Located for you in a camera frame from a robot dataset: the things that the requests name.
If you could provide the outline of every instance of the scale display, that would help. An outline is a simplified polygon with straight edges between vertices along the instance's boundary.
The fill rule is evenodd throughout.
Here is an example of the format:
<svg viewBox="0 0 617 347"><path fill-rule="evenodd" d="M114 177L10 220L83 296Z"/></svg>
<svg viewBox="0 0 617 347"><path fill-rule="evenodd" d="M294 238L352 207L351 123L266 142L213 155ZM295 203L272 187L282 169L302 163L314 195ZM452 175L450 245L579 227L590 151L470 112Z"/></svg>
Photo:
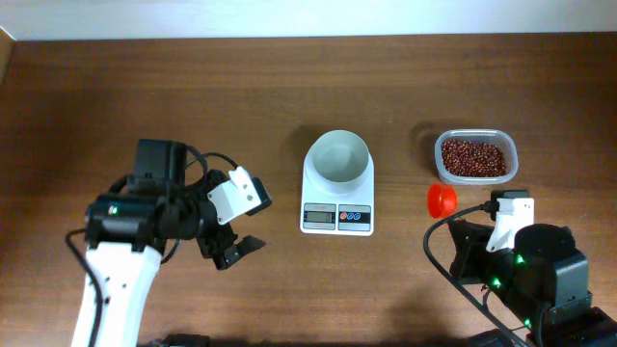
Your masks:
<svg viewBox="0 0 617 347"><path fill-rule="evenodd" d="M314 230L371 231L370 206L305 203L303 227Z"/></svg>
<svg viewBox="0 0 617 347"><path fill-rule="evenodd" d="M332 213L330 212L307 212L307 222L331 223L332 220Z"/></svg>

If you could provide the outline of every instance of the white kitchen scale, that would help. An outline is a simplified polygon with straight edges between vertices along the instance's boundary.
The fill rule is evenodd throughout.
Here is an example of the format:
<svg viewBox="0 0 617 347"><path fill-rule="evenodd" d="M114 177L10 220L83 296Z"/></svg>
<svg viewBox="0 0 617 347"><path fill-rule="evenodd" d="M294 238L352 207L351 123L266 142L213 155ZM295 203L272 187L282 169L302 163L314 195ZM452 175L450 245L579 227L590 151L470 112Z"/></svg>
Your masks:
<svg viewBox="0 0 617 347"><path fill-rule="evenodd" d="M322 135L308 150L302 178L300 230L369 236L375 220L375 170L360 136Z"/></svg>

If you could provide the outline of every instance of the plastic container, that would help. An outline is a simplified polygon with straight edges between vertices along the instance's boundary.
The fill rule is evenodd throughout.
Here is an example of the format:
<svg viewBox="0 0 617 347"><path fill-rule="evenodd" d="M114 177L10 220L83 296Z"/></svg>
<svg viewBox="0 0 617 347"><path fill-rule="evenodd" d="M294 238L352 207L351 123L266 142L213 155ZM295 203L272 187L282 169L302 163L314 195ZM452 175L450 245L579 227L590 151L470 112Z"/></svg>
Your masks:
<svg viewBox="0 0 617 347"><path fill-rule="evenodd" d="M505 159L506 174L498 177L463 177L445 169L442 158L442 143L446 140L472 141L481 144L496 145ZM514 141L508 134L491 129L460 129L444 132L435 142L435 163L440 181L453 185L489 185L504 183L512 179L519 169L519 157Z"/></svg>

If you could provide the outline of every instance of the red lid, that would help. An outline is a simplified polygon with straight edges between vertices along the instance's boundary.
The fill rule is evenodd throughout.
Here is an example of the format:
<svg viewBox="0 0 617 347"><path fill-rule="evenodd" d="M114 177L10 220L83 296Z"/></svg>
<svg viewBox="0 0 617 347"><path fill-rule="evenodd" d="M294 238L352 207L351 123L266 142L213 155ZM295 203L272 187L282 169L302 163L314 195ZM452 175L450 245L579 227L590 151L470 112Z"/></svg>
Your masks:
<svg viewBox="0 0 617 347"><path fill-rule="evenodd" d="M452 186L435 183L428 190L428 213L433 218L445 218L456 211L456 192Z"/></svg>

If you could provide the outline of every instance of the wooden table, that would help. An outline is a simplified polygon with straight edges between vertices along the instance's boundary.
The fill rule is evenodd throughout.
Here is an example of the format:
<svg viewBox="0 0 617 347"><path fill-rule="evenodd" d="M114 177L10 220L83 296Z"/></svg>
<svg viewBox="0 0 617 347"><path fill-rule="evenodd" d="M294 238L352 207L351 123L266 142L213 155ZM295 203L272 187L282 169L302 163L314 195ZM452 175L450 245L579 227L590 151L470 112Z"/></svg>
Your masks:
<svg viewBox="0 0 617 347"><path fill-rule="evenodd" d="M0 345L69 344L84 273L64 235L132 171L140 138L226 153L274 199L233 222L268 245L230 270L182 245L149 292L140 341L420 342L492 329L421 246L433 145L456 128L512 136L521 166L504 187L531 191L536 221L572 228L595 304L617 317L616 81L614 34L19 42L0 92ZM298 228L304 156L338 128L375 161L368 238ZM457 187L459 206L493 188ZM432 244L448 266L448 232Z"/></svg>

